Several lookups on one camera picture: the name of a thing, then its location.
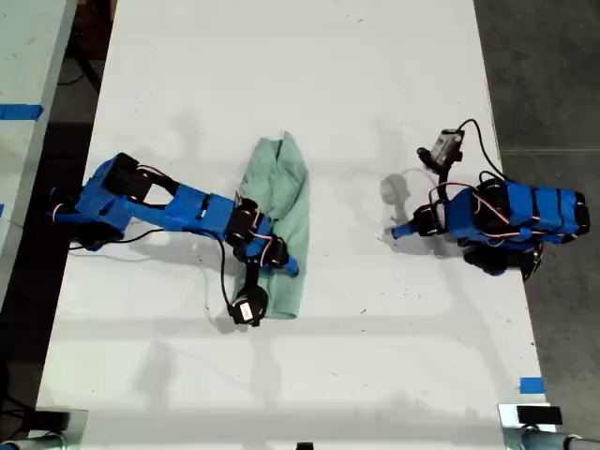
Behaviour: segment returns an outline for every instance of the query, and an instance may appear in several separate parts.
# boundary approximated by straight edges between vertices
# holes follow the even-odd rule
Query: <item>white table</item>
[[[0,2],[0,104],[41,104],[34,121],[0,120],[0,308],[21,243],[76,0]]]
[[[296,321],[231,332],[213,241],[72,253],[38,406],[89,410],[84,448],[503,448],[497,404],[544,400],[518,392],[539,375],[520,274],[378,239],[382,181],[406,181],[411,214],[433,183],[416,148],[470,116],[497,161],[470,0],[121,1],[87,173],[126,151],[233,195],[289,130],[312,183],[305,297]],[[463,182],[487,168],[469,133]]]

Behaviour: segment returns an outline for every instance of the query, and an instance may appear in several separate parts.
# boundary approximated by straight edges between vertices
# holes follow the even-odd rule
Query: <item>concrete floor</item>
[[[600,198],[594,196],[600,191],[600,1],[475,5],[506,173],[525,183],[585,192],[593,223],[600,217]],[[78,75],[67,60],[61,80]],[[91,123],[96,98],[86,80],[60,86],[52,120]],[[90,131],[77,141],[85,145]],[[542,266],[526,284],[548,399],[562,407],[565,430],[589,437],[600,437],[599,236],[592,226],[573,244],[547,246]],[[52,326],[52,317],[44,326]],[[43,358],[25,358],[13,366],[23,373],[13,377],[16,397],[35,401],[30,391],[42,365]]]

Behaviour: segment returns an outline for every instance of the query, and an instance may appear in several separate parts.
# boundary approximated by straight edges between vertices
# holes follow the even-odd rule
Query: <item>towel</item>
[[[273,232],[287,243],[290,256],[298,261],[297,277],[280,270],[259,277],[259,285],[269,295],[266,317],[295,319],[307,275],[309,182],[307,166],[290,133],[285,132],[280,141],[259,141],[240,193],[275,221]],[[237,286],[243,279],[238,278]]]

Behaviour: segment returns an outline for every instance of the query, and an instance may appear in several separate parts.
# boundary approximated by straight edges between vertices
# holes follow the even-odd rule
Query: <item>blue tape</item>
[[[519,389],[521,394],[544,394],[546,392],[542,377],[521,377]]]
[[[0,120],[38,120],[43,112],[41,105],[4,104],[0,105]]]

